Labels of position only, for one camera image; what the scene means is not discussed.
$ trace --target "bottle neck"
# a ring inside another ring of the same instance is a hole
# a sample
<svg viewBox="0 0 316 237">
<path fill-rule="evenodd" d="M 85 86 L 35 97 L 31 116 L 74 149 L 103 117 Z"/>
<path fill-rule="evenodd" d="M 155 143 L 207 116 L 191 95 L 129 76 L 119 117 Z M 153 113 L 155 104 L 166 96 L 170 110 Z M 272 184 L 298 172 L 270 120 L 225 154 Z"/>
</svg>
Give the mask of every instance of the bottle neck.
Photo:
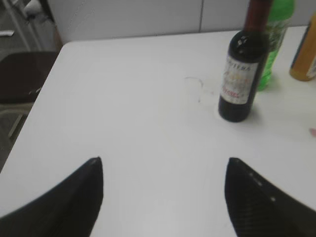
<svg viewBox="0 0 316 237">
<path fill-rule="evenodd" d="M 244 31 L 263 32 L 265 30 L 273 0 L 250 0 Z"/>
</svg>

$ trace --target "green bottle label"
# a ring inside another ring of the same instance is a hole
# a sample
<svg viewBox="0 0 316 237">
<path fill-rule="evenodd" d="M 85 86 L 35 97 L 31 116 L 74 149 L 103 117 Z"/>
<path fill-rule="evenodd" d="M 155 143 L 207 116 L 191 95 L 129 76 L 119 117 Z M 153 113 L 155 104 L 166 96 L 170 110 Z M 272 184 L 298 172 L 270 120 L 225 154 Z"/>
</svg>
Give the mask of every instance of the green bottle label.
<svg viewBox="0 0 316 237">
<path fill-rule="evenodd" d="M 266 33 L 269 35 L 269 51 L 275 51 L 280 48 L 289 19 L 283 21 L 272 21 L 268 22 L 266 26 Z"/>
</svg>

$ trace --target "green plastic bottle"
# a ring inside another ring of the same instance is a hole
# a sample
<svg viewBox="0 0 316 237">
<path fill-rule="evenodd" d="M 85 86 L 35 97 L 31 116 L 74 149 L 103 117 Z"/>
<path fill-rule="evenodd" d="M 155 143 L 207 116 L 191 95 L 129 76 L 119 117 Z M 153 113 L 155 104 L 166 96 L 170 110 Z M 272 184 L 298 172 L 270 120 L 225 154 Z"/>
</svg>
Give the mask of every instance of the green plastic bottle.
<svg viewBox="0 0 316 237">
<path fill-rule="evenodd" d="M 269 35 L 270 52 L 263 70 L 258 90 L 266 88 L 271 78 L 273 62 L 282 44 L 288 23 L 294 12 L 295 0 L 274 0 L 269 14 L 266 32 Z"/>
</svg>

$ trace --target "red-white label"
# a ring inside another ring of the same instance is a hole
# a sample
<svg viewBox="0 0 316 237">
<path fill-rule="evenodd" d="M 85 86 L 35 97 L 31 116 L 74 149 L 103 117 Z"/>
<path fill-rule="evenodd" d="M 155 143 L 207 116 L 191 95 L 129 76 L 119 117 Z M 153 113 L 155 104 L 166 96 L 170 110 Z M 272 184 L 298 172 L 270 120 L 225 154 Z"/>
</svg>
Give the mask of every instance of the red-white label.
<svg viewBox="0 0 316 237">
<path fill-rule="evenodd" d="M 257 68 L 258 63 L 243 63 L 228 56 L 221 96 L 232 104 L 246 104 Z"/>
</svg>

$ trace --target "orange bottle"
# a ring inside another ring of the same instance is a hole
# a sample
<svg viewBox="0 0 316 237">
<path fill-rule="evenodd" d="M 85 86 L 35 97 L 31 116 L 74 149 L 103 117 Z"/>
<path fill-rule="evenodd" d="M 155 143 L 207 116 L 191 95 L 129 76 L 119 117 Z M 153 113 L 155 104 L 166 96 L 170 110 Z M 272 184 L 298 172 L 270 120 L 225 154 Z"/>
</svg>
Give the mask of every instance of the orange bottle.
<svg viewBox="0 0 316 237">
<path fill-rule="evenodd" d="M 312 16 L 305 31 L 294 57 L 290 74 L 295 79 L 302 81 L 316 78 L 316 13 Z"/>
</svg>

